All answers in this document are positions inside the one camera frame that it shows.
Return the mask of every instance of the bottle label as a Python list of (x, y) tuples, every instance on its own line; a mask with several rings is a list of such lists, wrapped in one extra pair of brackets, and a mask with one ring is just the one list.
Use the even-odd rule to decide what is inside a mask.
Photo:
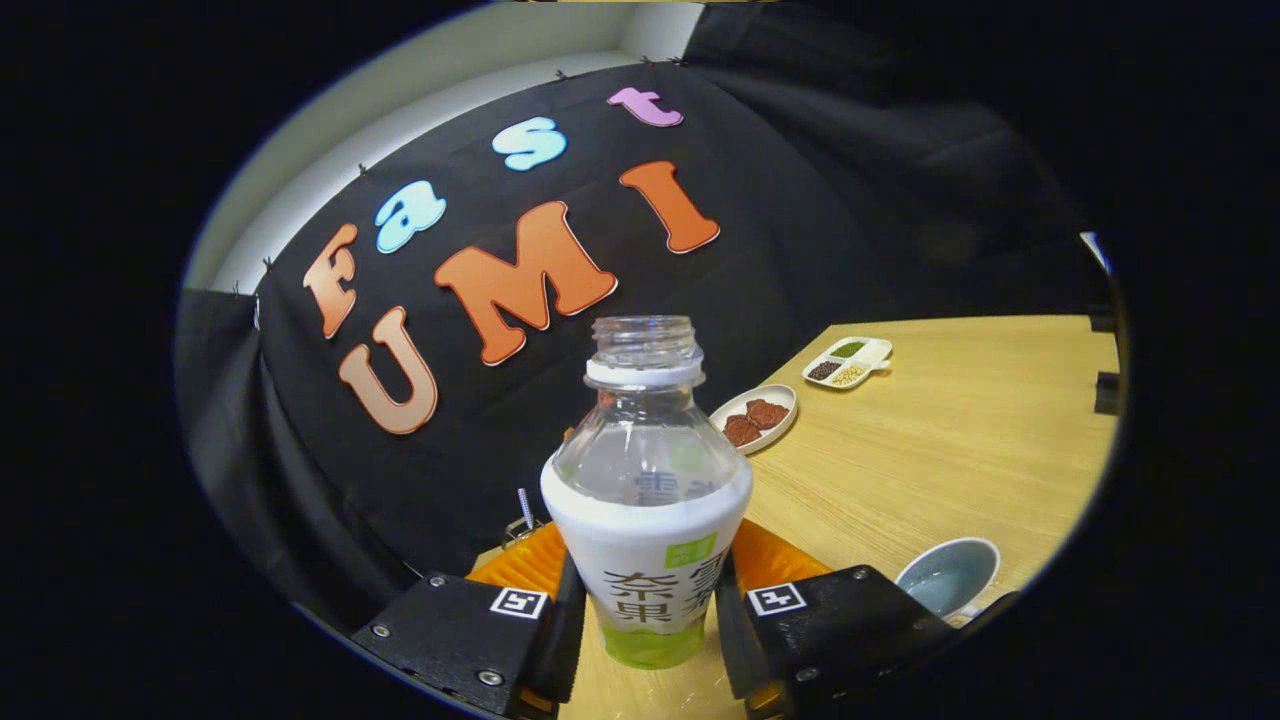
[(550, 462), (543, 500), (596, 615), (623, 632), (678, 633), (699, 620), (737, 533), (751, 473), (672, 505), (603, 502), (566, 486)]

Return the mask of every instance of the blue letter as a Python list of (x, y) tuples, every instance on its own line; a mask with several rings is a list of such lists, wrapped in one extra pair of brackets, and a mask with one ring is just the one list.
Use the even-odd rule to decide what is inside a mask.
[(399, 188), (378, 210), (374, 223), (378, 232), (378, 250), (396, 252), (417, 231), (434, 225), (444, 214), (444, 199), (436, 199), (431, 183), (417, 181)]
[(564, 151), (568, 140), (554, 128), (550, 118), (530, 118), (493, 136), (493, 151), (506, 155), (512, 170), (527, 170)]

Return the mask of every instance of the wooden table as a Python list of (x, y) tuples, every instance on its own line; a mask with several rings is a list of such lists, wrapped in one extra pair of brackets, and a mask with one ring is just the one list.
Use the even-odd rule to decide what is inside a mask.
[[(805, 382), (804, 366), (845, 336), (892, 342), (891, 368), (851, 391)], [(988, 538), (1001, 565), (975, 601), (986, 606), (1036, 577), (1097, 487), (1116, 425), (1093, 413), (1100, 370), (1119, 372), (1115, 337), (1085, 316), (832, 325), (762, 383), (795, 388), (799, 415), (751, 455), (746, 516), (831, 568), (890, 578), (940, 542)], [(596, 624), (589, 602), (564, 720), (744, 717), (714, 603), (701, 652), (671, 670), (614, 662)]]

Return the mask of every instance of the letter m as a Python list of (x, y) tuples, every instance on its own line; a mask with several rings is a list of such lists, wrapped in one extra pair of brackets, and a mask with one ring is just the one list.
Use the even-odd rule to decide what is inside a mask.
[(467, 247), (435, 270), (435, 284), (452, 288), (484, 341), (480, 359), (497, 365), (525, 346), (525, 331), (503, 322), (498, 307), (545, 331), (552, 325), (547, 282), (556, 288), (556, 310), (576, 315), (604, 300), (618, 279), (595, 266), (568, 228), (568, 205), (552, 201), (516, 223), (516, 264)]

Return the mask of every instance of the plastic bottle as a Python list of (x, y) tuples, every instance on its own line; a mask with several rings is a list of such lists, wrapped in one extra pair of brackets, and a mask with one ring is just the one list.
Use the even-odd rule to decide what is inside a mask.
[(632, 667), (680, 665), (751, 495), (751, 465), (694, 404), (705, 375), (685, 316), (602, 318), (598, 402), (543, 469), (541, 492), (600, 620)]

